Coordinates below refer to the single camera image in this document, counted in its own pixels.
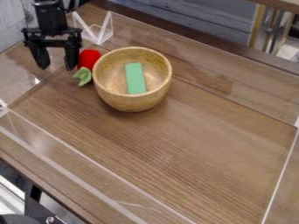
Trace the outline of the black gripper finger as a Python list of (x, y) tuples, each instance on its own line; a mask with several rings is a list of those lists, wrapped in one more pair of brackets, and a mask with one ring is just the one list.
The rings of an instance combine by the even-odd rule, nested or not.
[(77, 38), (68, 38), (64, 46), (64, 63), (68, 70), (78, 64), (81, 41)]
[(46, 47), (38, 39), (28, 41), (28, 47), (34, 59), (36, 65), (40, 69), (45, 69), (50, 64), (50, 58)]

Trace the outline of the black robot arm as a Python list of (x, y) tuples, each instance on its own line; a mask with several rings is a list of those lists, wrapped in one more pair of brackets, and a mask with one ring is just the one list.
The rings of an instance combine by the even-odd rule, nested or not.
[(22, 28), (21, 33), (36, 65), (40, 69), (49, 66), (48, 47), (62, 48), (65, 68), (72, 70), (80, 60), (82, 30), (68, 26), (66, 14), (78, 8), (80, 0), (69, 0), (68, 8), (62, 0), (33, 0), (32, 6), (38, 26)]

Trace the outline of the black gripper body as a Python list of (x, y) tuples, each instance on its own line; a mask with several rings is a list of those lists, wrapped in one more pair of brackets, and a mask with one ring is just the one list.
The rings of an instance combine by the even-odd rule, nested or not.
[(81, 29), (68, 27), (64, 31), (45, 32), (38, 28), (22, 28), (22, 42), (29, 47), (81, 47)]

